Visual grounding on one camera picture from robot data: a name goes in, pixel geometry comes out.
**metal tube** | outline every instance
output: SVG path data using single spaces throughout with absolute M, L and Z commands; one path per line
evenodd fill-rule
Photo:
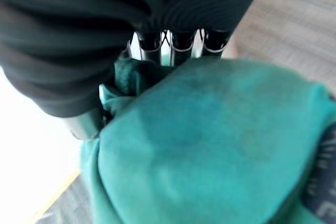
M 220 59 L 230 36 L 231 33 L 228 31 L 204 30 L 204 43 L 201 57 L 211 56 Z
M 195 32 L 171 31 L 171 66 L 179 66 L 190 59 L 194 45 Z
M 141 60 L 154 61 L 161 64 L 161 32 L 137 33 L 140 45 Z

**teal cloth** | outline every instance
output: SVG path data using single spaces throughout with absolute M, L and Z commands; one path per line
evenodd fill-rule
M 299 195 L 336 121 L 323 85 L 250 60 L 145 64 L 116 64 L 114 119 L 82 145 L 95 223 L 321 223 Z

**black ribbed fabric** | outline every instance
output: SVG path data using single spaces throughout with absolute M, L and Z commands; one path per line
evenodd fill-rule
M 134 31 L 233 31 L 252 0 L 0 0 L 0 65 L 45 112 L 75 116 Z

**folded cloth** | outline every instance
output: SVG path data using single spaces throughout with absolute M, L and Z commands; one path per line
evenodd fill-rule
M 323 223 L 298 203 L 336 121 L 323 85 L 250 60 L 144 64 L 116 63 L 114 118 L 82 145 L 95 223 Z

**gray carpet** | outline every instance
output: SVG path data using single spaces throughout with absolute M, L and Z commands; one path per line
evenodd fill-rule
M 236 30 L 236 42 L 242 57 L 294 68 L 336 93 L 336 0 L 255 0 Z M 80 178 L 47 214 L 39 224 L 91 223 Z
M 37 224 L 91 224 L 89 195 L 79 176 Z

